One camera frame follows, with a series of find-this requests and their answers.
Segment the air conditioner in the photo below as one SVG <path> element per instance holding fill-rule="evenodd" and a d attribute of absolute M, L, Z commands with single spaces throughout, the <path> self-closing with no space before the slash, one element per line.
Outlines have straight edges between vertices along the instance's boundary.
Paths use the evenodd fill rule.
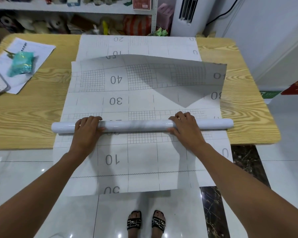
<path fill-rule="evenodd" d="M 205 28 L 215 0 L 177 0 L 171 36 L 195 37 Z"/>

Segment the air vent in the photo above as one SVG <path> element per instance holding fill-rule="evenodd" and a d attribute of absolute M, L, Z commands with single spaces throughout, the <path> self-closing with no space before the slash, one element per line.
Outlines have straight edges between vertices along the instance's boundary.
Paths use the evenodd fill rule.
<path fill-rule="evenodd" d="M 187 21 L 187 23 L 191 23 L 197 3 L 198 0 L 183 0 L 179 19 Z"/>

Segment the person's left arm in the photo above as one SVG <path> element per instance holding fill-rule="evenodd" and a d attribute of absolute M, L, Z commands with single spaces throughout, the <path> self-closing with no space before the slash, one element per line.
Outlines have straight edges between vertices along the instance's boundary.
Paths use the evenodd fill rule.
<path fill-rule="evenodd" d="M 77 121 L 69 152 L 0 206 L 0 238 L 35 236 L 72 173 L 93 151 L 103 131 L 97 129 L 99 120 L 90 116 Z"/>

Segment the person's left hand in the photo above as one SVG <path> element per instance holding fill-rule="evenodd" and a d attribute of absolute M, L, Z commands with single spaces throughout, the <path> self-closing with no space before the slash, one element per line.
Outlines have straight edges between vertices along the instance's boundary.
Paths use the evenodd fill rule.
<path fill-rule="evenodd" d="M 97 128 L 102 117 L 89 116 L 75 124 L 75 132 L 69 153 L 79 156 L 81 162 L 94 150 L 95 145 L 105 128 Z"/>

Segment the teal plastic package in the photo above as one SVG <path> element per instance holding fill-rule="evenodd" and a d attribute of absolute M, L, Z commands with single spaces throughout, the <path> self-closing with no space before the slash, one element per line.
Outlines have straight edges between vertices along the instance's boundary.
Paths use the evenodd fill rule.
<path fill-rule="evenodd" d="M 12 59 L 12 65 L 8 70 L 8 76 L 13 77 L 18 74 L 32 73 L 33 67 L 32 52 L 17 52 Z"/>

